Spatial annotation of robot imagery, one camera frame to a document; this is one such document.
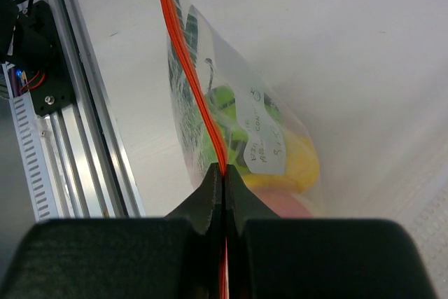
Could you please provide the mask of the green apple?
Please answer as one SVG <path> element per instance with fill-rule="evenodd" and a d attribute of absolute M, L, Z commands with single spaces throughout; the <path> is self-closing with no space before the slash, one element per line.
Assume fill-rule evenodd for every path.
<path fill-rule="evenodd" d="M 206 102 L 223 134 L 228 162 L 241 175 L 285 172 L 283 116 L 262 86 L 220 85 L 206 93 Z"/>

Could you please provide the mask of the clear orange-zip bag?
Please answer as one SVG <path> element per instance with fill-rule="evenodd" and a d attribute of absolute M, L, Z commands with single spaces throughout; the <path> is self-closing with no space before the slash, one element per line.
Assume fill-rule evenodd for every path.
<path fill-rule="evenodd" d="M 174 122 L 194 191 L 179 230 L 182 298 L 318 298 L 321 166 L 308 131 L 190 0 L 160 0 Z"/>

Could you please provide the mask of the yellow bell pepper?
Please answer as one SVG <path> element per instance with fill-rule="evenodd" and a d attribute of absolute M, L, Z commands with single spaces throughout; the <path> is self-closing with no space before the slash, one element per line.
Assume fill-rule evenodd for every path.
<path fill-rule="evenodd" d="M 303 193 L 320 177 L 320 163 L 309 137 L 287 132 L 286 166 L 283 174 L 245 174 L 245 185 L 252 191 L 270 190 Z"/>

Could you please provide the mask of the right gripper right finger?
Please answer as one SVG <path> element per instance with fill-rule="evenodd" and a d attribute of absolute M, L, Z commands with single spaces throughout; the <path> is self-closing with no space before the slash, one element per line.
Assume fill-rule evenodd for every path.
<path fill-rule="evenodd" d="M 380 218 L 282 218 L 228 166 L 231 298 L 435 298 L 416 245 Z"/>

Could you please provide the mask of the green spring onion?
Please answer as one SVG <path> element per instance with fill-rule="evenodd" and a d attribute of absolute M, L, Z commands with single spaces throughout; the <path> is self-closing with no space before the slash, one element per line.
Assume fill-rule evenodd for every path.
<path fill-rule="evenodd" d="M 192 64 L 196 66 L 199 44 L 197 11 L 193 5 L 183 1 L 174 0 L 174 4 Z M 167 60 L 173 117 L 185 164 L 190 174 L 203 175 L 209 165 L 217 161 L 216 154 L 172 41 L 168 41 Z"/>

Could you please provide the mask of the red apple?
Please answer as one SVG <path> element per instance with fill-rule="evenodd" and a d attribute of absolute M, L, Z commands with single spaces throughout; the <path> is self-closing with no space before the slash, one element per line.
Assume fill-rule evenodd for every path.
<path fill-rule="evenodd" d="M 257 190 L 255 195 L 282 218 L 312 218 L 313 214 L 296 196 L 275 190 Z"/>

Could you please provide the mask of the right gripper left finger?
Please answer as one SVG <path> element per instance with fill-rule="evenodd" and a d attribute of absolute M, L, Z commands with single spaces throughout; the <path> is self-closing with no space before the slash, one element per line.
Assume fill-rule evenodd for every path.
<path fill-rule="evenodd" d="M 222 298 L 222 176 L 155 218 L 56 219 L 20 242 L 2 298 Z"/>

